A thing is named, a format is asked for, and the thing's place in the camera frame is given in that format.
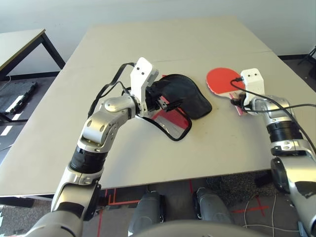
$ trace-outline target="metal table frame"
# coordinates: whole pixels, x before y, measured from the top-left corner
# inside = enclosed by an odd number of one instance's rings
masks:
[[[28,45],[22,52],[20,52],[13,60],[11,60],[1,71],[0,71],[0,81],[6,81],[10,78],[6,76],[11,72],[26,56],[28,56],[37,46],[42,44],[47,50],[49,55],[53,58],[60,69],[65,66],[65,61],[62,59],[52,42],[49,40],[45,32],[43,32],[36,40],[34,40],[30,45]],[[47,72],[47,73],[33,73],[24,75],[14,75],[10,76],[11,80],[19,79],[32,79],[32,78],[44,78],[44,77],[55,77],[59,72]],[[27,122],[27,119],[12,120],[8,118],[5,114],[0,113],[0,126],[7,125],[23,125]]]

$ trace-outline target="table leg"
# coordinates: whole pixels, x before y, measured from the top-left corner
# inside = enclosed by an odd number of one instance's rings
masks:
[[[312,57],[315,53],[316,53],[316,46],[309,54],[307,54],[301,61],[299,61],[299,63],[297,65],[300,65],[305,60],[310,61],[309,57]]]
[[[24,125],[27,121],[27,119],[12,120],[0,113],[0,126]]]
[[[47,52],[50,54],[50,56],[54,59],[54,61],[57,63],[57,65],[60,67],[60,69],[63,69],[65,66],[65,61],[63,58],[60,56],[54,45],[51,43],[49,38],[45,33],[41,35],[41,38],[43,39],[43,46],[47,50]]]
[[[12,61],[10,61],[1,71],[0,80],[9,74],[26,56],[28,56],[37,46],[42,43],[42,38],[37,38],[28,47],[26,47],[21,53],[19,53]]]

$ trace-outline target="floor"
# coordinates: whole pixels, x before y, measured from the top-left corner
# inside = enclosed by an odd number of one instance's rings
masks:
[[[316,92],[316,80],[308,75],[312,67],[310,63],[303,62],[300,66],[297,66],[299,60],[286,60],[284,62]],[[36,81],[39,83],[39,89],[29,101],[29,104],[21,115],[23,119],[31,115],[53,82],[53,78],[37,79]],[[9,148],[6,149],[6,147],[14,143],[21,129],[22,126],[14,127],[6,139],[0,137],[0,162],[9,150]],[[246,213],[247,224],[271,226],[272,207],[274,205],[274,198],[276,197],[274,210],[275,227],[294,231],[297,230],[298,216],[287,196],[280,194],[272,184],[265,185],[261,188],[256,187],[254,179],[262,177],[263,175],[265,175],[264,171],[209,177],[191,181],[184,180],[152,184],[145,187],[125,188],[118,190],[117,199],[137,199],[141,198],[142,194],[148,190],[156,190],[161,195],[166,196],[167,221],[194,219],[195,213],[192,204],[192,192],[197,190],[198,187],[205,186],[214,190],[223,200],[231,211],[237,225],[245,225],[244,209],[246,203],[249,201]],[[42,215],[49,212],[49,210],[50,202],[43,200],[36,200],[33,208],[2,206],[0,208],[0,235],[5,234],[8,236],[25,233]],[[134,208],[127,205],[111,208],[107,207],[103,210],[102,215],[97,215],[89,222],[84,223],[83,236],[125,237],[127,236],[127,228],[133,212]],[[262,226],[252,226],[249,228],[266,233],[269,236],[272,235],[271,228]],[[297,232],[276,230],[275,236],[298,237],[299,234]]]
[[[30,98],[28,104],[22,111],[21,116],[19,119],[28,119],[40,100],[42,99],[43,95],[45,95],[46,91],[52,84],[55,78],[40,78],[40,79],[33,79],[31,81],[36,81],[38,83],[38,87],[35,90],[34,95]],[[25,82],[25,81],[30,81],[29,79],[27,80],[18,80],[18,82]],[[12,145],[21,132],[23,128],[23,125],[19,126],[13,126],[10,130],[10,132],[6,136],[0,136],[0,164],[2,163],[4,157],[6,156],[7,152],[9,151],[10,145]],[[4,131],[5,127],[0,127],[0,134]]]

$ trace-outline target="red trim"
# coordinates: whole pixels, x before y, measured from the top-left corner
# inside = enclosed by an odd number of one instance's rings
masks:
[[[111,202],[111,197],[112,195],[109,194],[109,199],[108,199],[108,206],[114,206],[114,205],[124,205],[124,204],[134,204],[134,203],[139,203],[140,200],[132,200],[132,201],[119,201],[115,202],[117,198],[117,189],[114,189],[114,194],[113,194],[113,202]]]
[[[193,186],[192,186],[191,179],[189,179],[189,185],[190,185],[190,193],[193,194]]]
[[[102,224],[102,214],[103,214],[103,210],[100,210],[99,213],[99,225],[98,225],[98,235],[97,237],[100,237],[100,233],[101,233],[101,224]]]
[[[263,209],[268,209],[269,206],[257,206],[257,207],[252,207],[252,208],[249,208],[247,209],[247,211],[258,211],[258,210],[263,210]],[[232,213],[244,213],[245,212],[245,209],[241,209],[241,210],[234,210],[234,211],[231,211]]]

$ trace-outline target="table tennis paddle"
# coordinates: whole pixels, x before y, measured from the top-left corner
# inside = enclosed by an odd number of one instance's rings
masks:
[[[229,68],[215,68],[208,72],[206,84],[215,95],[230,99],[238,98],[241,91],[231,85],[231,80],[235,78],[240,78],[240,75],[234,70]],[[240,88],[245,88],[242,81],[234,82],[234,84]],[[239,115],[243,114],[240,107],[236,106],[236,109]]]

